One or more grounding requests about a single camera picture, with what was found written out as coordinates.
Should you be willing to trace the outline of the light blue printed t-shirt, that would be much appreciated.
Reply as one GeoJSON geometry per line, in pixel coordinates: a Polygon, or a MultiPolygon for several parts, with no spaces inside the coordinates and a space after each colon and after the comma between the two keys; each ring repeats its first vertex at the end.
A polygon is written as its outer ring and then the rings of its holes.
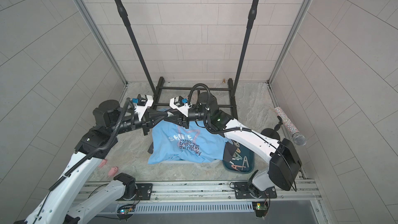
{"type": "Polygon", "coordinates": [[[152,139],[153,152],[148,164],[222,161],[225,144],[231,141],[211,134],[195,122],[185,129],[164,120],[152,129],[152,139]]]}

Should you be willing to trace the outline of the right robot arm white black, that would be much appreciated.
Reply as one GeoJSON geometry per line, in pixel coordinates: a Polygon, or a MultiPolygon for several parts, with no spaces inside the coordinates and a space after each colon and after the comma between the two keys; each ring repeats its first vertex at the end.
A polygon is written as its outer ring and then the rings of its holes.
{"type": "Polygon", "coordinates": [[[187,98],[172,98],[170,107],[172,115],[166,120],[182,127],[187,127],[192,121],[202,121],[203,127],[211,134],[242,144],[268,164],[265,170],[254,172],[246,185],[245,191],[254,198],[263,196],[267,189],[275,186],[285,191],[297,190],[295,179],[302,162],[293,143],[258,133],[220,110],[207,85],[194,85],[187,98]]]}

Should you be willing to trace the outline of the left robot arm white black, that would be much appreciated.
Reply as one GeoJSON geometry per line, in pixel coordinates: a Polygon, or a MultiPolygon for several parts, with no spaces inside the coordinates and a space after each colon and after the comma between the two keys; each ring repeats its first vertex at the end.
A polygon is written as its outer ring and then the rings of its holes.
{"type": "Polygon", "coordinates": [[[106,100],[94,109],[96,125],[78,142],[60,178],[49,188],[39,206],[19,224],[86,224],[105,207],[119,199],[130,200],[136,194],[135,178],[120,173],[94,196],[73,206],[75,198],[92,172],[117,143],[117,135],[137,129],[148,133],[170,116],[151,109],[152,97],[127,98],[120,106],[117,100],[106,100]]]}

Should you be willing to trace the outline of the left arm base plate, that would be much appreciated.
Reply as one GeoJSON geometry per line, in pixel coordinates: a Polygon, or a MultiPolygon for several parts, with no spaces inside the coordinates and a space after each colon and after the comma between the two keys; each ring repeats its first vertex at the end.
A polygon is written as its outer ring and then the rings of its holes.
{"type": "Polygon", "coordinates": [[[121,199],[124,201],[150,200],[152,188],[153,184],[151,183],[130,184],[126,186],[121,199]]]}

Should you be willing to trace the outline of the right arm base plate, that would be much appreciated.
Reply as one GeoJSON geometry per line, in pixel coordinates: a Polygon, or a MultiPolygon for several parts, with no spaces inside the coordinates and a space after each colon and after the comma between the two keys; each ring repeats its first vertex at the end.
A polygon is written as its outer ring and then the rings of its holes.
{"type": "Polygon", "coordinates": [[[276,199],[277,192],[275,187],[267,188],[265,191],[257,193],[251,192],[246,182],[231,182],[229,187],[234,190],[236,199],[276,199]]]}

